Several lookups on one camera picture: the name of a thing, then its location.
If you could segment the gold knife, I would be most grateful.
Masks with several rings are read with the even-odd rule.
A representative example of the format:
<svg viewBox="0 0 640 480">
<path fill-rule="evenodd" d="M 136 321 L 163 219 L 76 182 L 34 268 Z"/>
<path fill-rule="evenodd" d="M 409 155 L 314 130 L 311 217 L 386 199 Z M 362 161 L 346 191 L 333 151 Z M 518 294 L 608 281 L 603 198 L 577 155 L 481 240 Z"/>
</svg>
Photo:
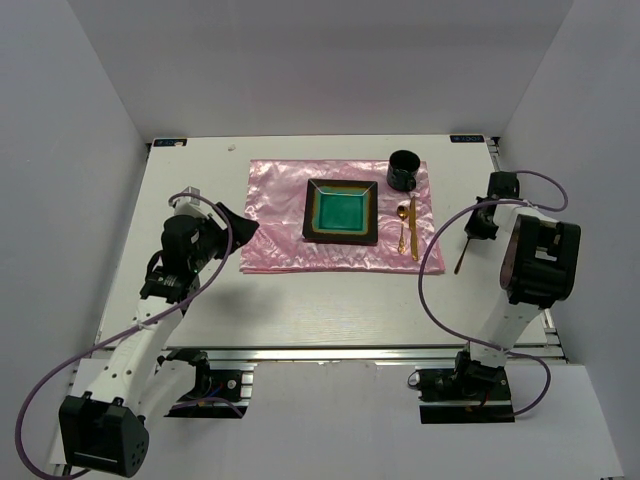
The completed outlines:
<svg viewBox="0 0 640 480">
<path fill-rule="evenodd" d="M 411 232 L 410 248 L 412 259 L 417 262 L 419 260 L 419 242 L 417 234 L 417 210 L 416 197 L 412 196 L 409 204 L 409 229 Z"/>
</svg>

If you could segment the green square ceramic plate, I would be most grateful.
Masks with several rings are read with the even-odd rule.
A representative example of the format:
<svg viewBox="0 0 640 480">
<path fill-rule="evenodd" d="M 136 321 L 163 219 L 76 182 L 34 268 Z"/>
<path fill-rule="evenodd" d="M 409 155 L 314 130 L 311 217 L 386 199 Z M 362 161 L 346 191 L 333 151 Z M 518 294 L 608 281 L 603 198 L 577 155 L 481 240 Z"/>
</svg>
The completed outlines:
<svg viewBox="0 0 640 480">
<path fill-rule="evenodd" d="M 309 179 L 302 236 L 313 243 L 376 245 L 378 183 Z"/>
</svg>

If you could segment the rose gold fork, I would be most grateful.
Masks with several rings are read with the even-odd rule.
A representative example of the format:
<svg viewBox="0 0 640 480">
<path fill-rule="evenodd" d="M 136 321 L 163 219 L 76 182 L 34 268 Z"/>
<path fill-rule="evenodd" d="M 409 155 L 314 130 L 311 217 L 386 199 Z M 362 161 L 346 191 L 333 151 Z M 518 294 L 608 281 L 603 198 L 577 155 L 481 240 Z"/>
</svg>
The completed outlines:
<svg viewBox="0 0 640 480">
<path fill-rule="evenodd" d="M 458 261 L 457 261 L 457 263 L 456 263 L 456 265 L 454 267 L 454 270 L 453 270 L 454 275 L 458 275 L 459 272 L 460 272 L 460 269 L 462 267 L 462 264 L 463 264 L 463 261 L 464 261 L 464 257 L 465 257 L 465 254 L 466 254 L 466 251 L 467 251 L 467 248 L 469 246 L 470 241 L 471 241 L 471 238 L 467 237 L 466 242 L 465 242 L 465 244 L 464 244 L 464 246 L 462 248 L 462 251 L 460 253 L 460 256 L 458 258 Z"/>
</svg>

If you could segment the black mug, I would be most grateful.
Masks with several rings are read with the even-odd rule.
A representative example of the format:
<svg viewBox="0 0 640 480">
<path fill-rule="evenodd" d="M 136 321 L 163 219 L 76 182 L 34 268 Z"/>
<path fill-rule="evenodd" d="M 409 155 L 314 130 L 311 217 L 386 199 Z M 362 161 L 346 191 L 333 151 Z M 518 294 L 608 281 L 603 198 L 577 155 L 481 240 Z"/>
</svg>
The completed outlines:
<svg viewBox="0 0 640 480">
<path fill-rule="evenodd" d="M 409 150 L 397 150 L 389 157 L 387 184 L 393 190 L 411 192 L 416 188 L 419 168 L 420 158 L 417 154 Z"/>
</svg>

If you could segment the pink satin rose placemat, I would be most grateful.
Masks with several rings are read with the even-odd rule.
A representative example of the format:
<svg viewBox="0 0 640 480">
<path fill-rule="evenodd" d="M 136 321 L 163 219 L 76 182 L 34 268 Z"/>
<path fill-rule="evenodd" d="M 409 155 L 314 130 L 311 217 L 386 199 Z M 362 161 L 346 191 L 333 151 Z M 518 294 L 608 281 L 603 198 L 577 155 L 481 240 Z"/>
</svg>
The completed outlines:
<svg viewBox="0 0 640 480">
<path fill-rule="evenodd" d="M 273 160 L 250 162 L 245 215 L 259 223 L 242 249 L 244 273 L 359 271 L 416 274 L 419 263 L 397 251 L 399 205 L 416 197 L 419 254 L 435 233 L 427 164 L 417 172 L 410 193 L 393 190 L 386 181 L 386 160 Z M 378 243 L 373 246 L 319 244 L 302 236 L 309 179 L 359 180 L 378 183 Z"/>
</svg>

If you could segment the small gold spoon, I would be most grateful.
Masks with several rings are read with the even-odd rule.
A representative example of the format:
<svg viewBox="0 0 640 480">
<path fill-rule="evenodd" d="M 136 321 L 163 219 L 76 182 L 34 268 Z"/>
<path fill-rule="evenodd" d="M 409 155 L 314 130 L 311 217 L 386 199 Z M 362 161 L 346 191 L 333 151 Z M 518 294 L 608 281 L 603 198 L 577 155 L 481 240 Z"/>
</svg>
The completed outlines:
<svg viewBox="0 0 640 480">
<path fill-rule="evenodd" d="M 397 246 L 397 251 L 399 254 L 404 254 L 406 251 L 406 243 L 405 243 L 405 236 L 404 236 L 404 225 L 405 225 L 405 220 L 408 218 L 409 216 L 409 210 L 408 207 L 406 205 L 399 205 L 396 209 L 396 214 L 398 216 L 398 218 L 400 219 L 400 235 L 399 235 L 399 241 L 398 241 L 398 246 Z"/>
</svg>

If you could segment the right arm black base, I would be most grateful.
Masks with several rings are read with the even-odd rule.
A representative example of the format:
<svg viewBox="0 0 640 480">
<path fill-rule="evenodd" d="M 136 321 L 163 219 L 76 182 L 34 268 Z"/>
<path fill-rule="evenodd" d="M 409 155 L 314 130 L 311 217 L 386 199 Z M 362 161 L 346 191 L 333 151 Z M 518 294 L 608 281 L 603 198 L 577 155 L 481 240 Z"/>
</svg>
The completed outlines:
<svg viewBox="0 0 640 480">
<path fill-rule="evenodd" d="M 510 386 L 504 371 L 496 382 L 463 379 L 453 368 L 418 369 L 407 378 L 418 393 L 425 425 L 514 423 Z"/>
</svg>

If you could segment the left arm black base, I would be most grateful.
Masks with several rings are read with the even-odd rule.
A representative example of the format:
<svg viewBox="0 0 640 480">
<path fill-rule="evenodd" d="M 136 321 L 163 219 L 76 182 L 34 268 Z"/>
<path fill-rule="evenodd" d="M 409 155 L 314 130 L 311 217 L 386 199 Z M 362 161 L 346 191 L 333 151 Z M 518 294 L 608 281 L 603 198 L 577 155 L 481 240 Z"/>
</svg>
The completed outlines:
<svg viewBox="0 0 640 480">
<path fill-rule="evenodd" d="M 249 366 L 211 361 L 203 350 L 172 350 L 156 360 L 142 399 L 143 416 L 239 419 L 248 408 L 252 385 Z"/>
</svg>

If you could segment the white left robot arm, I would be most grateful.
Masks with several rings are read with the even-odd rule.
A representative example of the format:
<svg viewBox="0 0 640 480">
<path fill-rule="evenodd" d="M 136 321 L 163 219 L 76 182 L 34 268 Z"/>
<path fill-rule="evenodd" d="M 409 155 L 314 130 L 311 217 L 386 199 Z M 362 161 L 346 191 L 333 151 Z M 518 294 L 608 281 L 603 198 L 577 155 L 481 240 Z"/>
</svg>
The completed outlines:
<svg viewBox="0 0 640 480">
<path fill-rule="evenodd" d="M 155 421 L 180 403 L 209 397 L 213 380 L 207 354 L 198 349 L 162 352 L 183 320 L 188 299 L 201 291 L 200 274 L 246 245 L 255 220 L 215 205 L 219 225 L 195 197 L 177 199 L 163 224 L 161 248 L 149 260 L 132 319 L 132 334 L 116 344 L 108 363 L 80 396 L 59 409 L 68 464 L 124 478 L 140 470 Z"/>
</svg>

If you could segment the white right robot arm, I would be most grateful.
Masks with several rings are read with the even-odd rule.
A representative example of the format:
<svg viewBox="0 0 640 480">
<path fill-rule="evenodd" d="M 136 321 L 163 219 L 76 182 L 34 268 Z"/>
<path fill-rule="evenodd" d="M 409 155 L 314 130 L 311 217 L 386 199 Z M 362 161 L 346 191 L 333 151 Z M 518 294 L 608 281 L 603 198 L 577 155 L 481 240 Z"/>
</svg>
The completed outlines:
<svg viewBox="0 0 640 480">
<path fill-rule="evenodd" d="M 481 342 L 468 343 L 470 363 L 451 374 L 453 390 L 466 399 L 486 389 L 484 369 L 502 369 L 507 352 L 529 323 L 555 302 L 566 300 L 574 287 L 581 227 L 548 217 L 529 204 L 486 204 L 519 198 L 520 183 L 515 173 L 492 173 L 486 196 L 477 199 L 481 207 L 471 214 L 464 228 L 468 240 L 509 235 L 499 272 L 501 293 L 479 331 Z"/>
</svg>

